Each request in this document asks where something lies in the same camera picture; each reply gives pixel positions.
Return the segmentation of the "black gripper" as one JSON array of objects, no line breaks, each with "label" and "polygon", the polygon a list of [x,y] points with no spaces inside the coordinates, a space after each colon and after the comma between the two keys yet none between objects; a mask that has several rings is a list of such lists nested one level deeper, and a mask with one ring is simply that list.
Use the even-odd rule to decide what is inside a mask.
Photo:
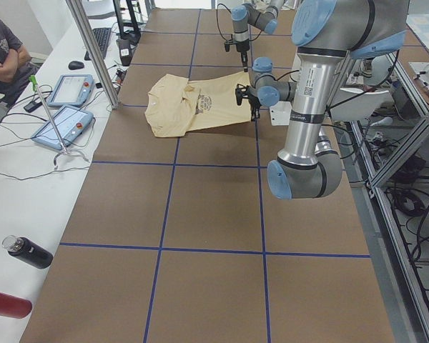
[{"label": "black gripper", "polygon": [[240,53],[243,71],[248,71],[248,55],[247,52],[250,50],[250,40],[235,41],[235,48]]},{"label": "black gripper", "polygon": [[255,95],[250,94],[249,103],[251,107],[251,121],[256,121],[256,119],[260,119],[261,103],[259,99]]}]

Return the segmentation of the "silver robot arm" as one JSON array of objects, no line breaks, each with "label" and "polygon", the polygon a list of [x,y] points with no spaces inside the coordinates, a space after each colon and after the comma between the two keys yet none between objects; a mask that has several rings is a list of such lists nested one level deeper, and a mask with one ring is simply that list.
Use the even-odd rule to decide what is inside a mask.
[{"label": "silver robot arm", "polygon": [[299,81],[277,81],[272,61],[255,59],[251,95],[266,107],[292,104],[285,146],[267,166],[269,188],[278,199],[326,197],[337,189],[342,164],[321,129],[336,67],[346,56],[399,50],[408,8],[408,1],[304,1],[292,23]]},{"label": "silver robot arm", "polygon": [[247,52],[250,50],[249,26],[253,26],[266,34],[273,34],[277,27],[277,18],[285,1],[271,1],[264,12],[261,12],[246,3],[231,9],[233,34],[225,41],[225,51],[235,46],[240,53],[242,68],[248,72]]}]

